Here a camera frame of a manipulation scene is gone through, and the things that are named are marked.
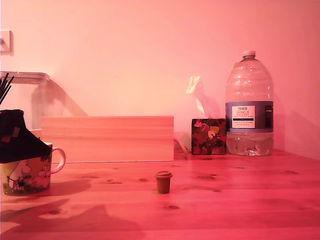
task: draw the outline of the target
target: small brown cup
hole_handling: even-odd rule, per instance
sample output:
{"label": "small brown cup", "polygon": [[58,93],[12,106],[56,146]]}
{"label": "small brown cup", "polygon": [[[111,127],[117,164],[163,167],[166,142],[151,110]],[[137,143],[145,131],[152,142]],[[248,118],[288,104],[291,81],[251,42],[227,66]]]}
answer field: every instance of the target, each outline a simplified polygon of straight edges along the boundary
{"label": "small brown cup", "polygon": [[167,194],[170,192],[170,180],[172,173],[169,171],[160,171],[156,175],[156,186],[160,194]]}

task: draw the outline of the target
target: small cup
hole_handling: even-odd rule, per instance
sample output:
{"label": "small cup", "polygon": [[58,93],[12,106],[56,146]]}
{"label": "small cup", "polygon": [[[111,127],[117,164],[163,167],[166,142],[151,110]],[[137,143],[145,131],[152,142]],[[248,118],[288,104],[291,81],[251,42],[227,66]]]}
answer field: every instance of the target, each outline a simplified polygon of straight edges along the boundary
{"label": "small cup", "polygon": [[[61,148],[53,147],[50,142],[45,142],[45,144],[52,149],[48,156],[1,165],[3,190],[6,195],[25,196],[42,192],[50,187],[51,174],[61,171],[66,163],[66,154]],[[61,155],[60,163],[55,169],[51,169],[53,151],[58,151]]]}
{"label": "small cup", "polygon": [[155,175],[156,186],[160,194],[167,194],[170,192],[170,180],[172,176],[172,173],[169,171],[160,171]]}

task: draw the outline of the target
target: light switch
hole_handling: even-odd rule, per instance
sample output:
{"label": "light switch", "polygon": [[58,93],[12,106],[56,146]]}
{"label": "light switch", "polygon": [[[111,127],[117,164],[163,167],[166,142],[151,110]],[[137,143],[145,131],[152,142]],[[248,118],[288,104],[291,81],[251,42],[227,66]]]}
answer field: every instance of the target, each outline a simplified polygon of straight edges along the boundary
{"label": "light switch", "polygon": [[13,53],[13,34],[10,30],[1,30],[0,32],[1,55],[10,55]]}

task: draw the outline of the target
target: black cloth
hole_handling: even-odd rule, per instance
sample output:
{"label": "black cloth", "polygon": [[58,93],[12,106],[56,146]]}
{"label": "black cloth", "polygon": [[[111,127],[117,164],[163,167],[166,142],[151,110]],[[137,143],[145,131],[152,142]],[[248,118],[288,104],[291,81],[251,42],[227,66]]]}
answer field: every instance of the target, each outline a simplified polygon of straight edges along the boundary
{"label": "black cloth", "polygon": [[0,163],[48,156],[51,148],[27,128],[24,112],[19,109],[0,111]]}

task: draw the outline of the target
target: bottle label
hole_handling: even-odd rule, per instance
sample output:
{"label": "bottle label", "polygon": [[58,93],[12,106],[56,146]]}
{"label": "bottle label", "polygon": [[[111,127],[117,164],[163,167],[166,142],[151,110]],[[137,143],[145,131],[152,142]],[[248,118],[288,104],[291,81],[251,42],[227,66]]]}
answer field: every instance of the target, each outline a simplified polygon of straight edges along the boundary
{"label": "bottle label", "polygon": [[273,101],[238,101],[225,104],[227,132],[272,133],[274,131]]}

